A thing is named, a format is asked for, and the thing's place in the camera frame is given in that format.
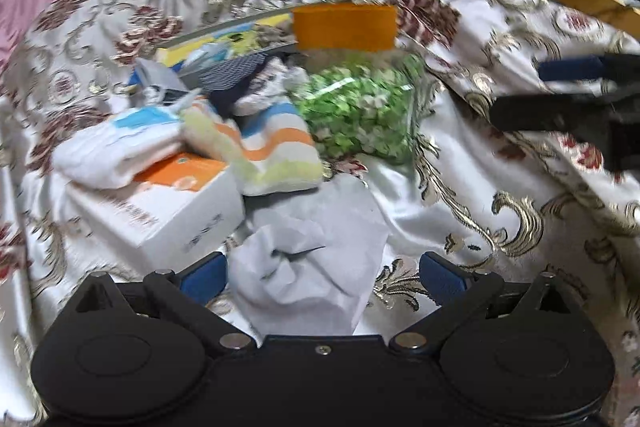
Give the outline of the grey face mask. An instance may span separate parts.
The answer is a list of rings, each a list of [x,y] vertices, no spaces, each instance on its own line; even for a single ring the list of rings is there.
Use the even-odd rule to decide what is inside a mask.
[[[361,180],[250,203],[228,262],[232,298],[260,337],[348,336],[372,293],[390,231]]]

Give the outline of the navy dotted sock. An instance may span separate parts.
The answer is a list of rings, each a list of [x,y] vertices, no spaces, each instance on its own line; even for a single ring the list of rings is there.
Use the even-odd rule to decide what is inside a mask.
[[[247,94],[250,82],[269,60],[269,55],[254,53],[194,69],[179,78],[190,90],[200,89],[216,112],[226,119],[231,116],[233,105]]]

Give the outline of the bag of green paper stars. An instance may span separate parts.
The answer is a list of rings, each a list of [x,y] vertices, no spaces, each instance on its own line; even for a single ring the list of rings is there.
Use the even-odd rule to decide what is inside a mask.
[[[409,159],[422,60],[354,56],[311,72],[291,100],[325,160],[366,154]]]

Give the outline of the white and blue sock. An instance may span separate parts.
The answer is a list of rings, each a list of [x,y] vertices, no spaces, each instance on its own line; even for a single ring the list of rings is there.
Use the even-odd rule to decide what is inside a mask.
[[[181,150],[181,120],[169,110],[127,109],[77,131],[52,153],[54,170],[96,190],[116,190],[136,174]]]

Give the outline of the striped pastel sock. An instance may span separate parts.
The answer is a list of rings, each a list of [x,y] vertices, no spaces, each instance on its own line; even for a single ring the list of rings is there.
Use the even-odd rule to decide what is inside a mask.
[[[224,120],[199,96],[181,112],[183,140],[203,157],[231,168],[245,196],[291,193],[323,181],[323,165],[306,122],[290,102],[248,117]]]

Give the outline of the grey tray with colourful picture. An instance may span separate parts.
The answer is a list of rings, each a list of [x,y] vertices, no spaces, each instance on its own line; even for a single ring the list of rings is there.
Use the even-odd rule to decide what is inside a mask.
[[[223,23],[218,29],[209,29],[203,35],[184,37],[173,43],[168,42],[164,46],[159,46],[154,53],[154,60],[166,66],[174,66],[206,44],[222,43],[228,50],[229,58],[278,46],[288,46],[295,43],[292,23],[291,12],[280,12],[258,18],[245,17],[244,20],[237,20],[234,24]]]

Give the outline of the white fluffy sock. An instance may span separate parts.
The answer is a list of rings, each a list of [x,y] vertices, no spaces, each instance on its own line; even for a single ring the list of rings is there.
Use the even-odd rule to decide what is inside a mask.
[[[270,58],[267,65],[250,80],[244,95],[232,106],[238,117],[252,116],[284,101],[289,94],[302,89],[309,81],[303,67],[286,65],[279,57]]]

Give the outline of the white orange medicine box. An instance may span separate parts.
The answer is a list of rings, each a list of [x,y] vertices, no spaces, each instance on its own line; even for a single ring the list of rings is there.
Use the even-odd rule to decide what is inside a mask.
[[[66,193],[91,232],[142,274],[192,265],[245,217],[229,166],[189,153],[158,162],[118,190],[72,183]]]

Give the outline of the floral satin bedspread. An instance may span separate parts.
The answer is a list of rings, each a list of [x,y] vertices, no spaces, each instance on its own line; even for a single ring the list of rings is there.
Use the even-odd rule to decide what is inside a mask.
[[[1,76],[1,421],[35,426],[29,380],[38,335],[94,271],[142,277],[63,200],[54,148],[126,107],[132,61],[206,25],[316,2],[397,0],[55,0],[39,11]],[[511,281],[548,270],[573,289],[614,355],[606,420],[639,421],[639,184],[562,134],[501,134],[499,95],[537,92],[546,58],[634,53],[623,31],[550,0],[434,0],[416,165],[362,156],[328,172],[375,196],[390,226],[361,332],[390,334],[431,312],[418,259]]]

